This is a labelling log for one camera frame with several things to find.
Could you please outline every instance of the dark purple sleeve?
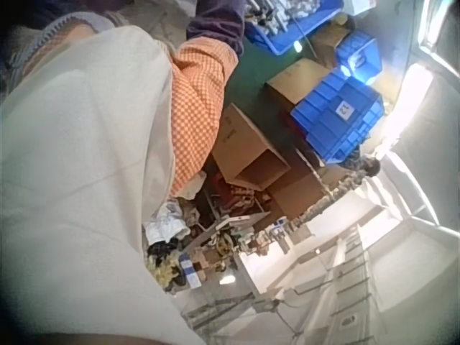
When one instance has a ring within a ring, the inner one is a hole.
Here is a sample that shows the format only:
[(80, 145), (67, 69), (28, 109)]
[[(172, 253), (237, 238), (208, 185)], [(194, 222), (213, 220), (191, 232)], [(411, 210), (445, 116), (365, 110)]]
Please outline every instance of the dark purple sleeve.
[(214, 38), (243, 53), (244, 5), (246, 0), (198, 0), (196, 15), (187, 28), (187, 40)]

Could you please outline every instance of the checkered sleeve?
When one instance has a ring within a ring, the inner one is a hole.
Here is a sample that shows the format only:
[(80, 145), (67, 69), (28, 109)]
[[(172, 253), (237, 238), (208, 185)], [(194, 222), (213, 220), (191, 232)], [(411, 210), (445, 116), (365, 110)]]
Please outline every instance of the checkered sleeve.
[(207, 37), (184, 43), (172, 57), (172, 144), (176, 195), (198, 173), (219, 130), (224, 87), (238, 58), (226, 44)]

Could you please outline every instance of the green floor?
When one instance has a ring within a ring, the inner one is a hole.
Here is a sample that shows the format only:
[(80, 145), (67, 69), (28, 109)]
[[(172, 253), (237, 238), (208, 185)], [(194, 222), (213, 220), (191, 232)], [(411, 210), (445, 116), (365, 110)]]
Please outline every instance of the green floor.
[(291, 49), (283, 56), (275, 56), (245, 40), (244, 54), (226, 87), (225, 104), (236, 104), (281, 152), (292, 146), (292, 136), (265, 82), (310, 53), (304, 49), (299, 54)]

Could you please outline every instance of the blue plastic bin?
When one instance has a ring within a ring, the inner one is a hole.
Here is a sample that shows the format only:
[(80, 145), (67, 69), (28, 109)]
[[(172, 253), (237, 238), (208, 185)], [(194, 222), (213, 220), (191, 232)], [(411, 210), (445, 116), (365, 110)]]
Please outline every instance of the blue plastic bin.
[(370, 85), (382, 72), (377, 40), (362, 31), (352, 32), (336, 50), (342, 73)]
[(297, 19), (302, 31), (291, 20), (287, 26), (287, 32), (281, 30), (275, 36), (266, 35), (259, 26), (246, 22), (244, 34), (254, 45), (269, 50), (275, 55), (282, 55), (293, 47), (295, 41), (301, 40), (305, 35), (308, 35), (321, 24), (334, 17), (343, 7), (342, 0), (321, 0), (321, 7), (316, 13), (303, 19)]
[(343, 162), (383, 116), (381, 95), (334, 70), (291, 112), (306, 140), (328, 164)]

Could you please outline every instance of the cardboard box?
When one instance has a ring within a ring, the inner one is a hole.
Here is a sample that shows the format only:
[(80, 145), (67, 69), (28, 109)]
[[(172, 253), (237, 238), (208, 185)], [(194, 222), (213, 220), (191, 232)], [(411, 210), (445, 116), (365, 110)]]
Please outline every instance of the cardboard box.
[(315, 61), (301, 59), (267, 81), (267, 85), (283, 107), (291, 112), (329, 72)]
[[(310, 168), (295, 152), (287, 156), (291, 169), (268, 189), (272, 200), (279, 206), (283, 216), (292, 220), (309, 207), (317, 203), (325, 193), (322, 185), (316, 180)], [(330, 188), (335, 186), (344, 171), (337, 172), (335, 167), (325, 167), (318, 170), (323, 182)]]
[(259, 231), (265, 230), (268, 226), (272, 225), (278, 219), (284, 216), (284, 213), (281, 210), (281, 207), (278, 206), (276, 201), (270, 201), (270, 213), (259, 220), (256, 224), (254, 224), (254, 232), (257, 233)]
[(264, 190), (290, 169), (234, 104), (222, 114), (212, 154), (227, 183), (255, 190)]
[(337, 67), (336, 48), (349, 33), (348, 29), (334, 24), (320, 28), (310, 39), (318, 62), (329, 69)]

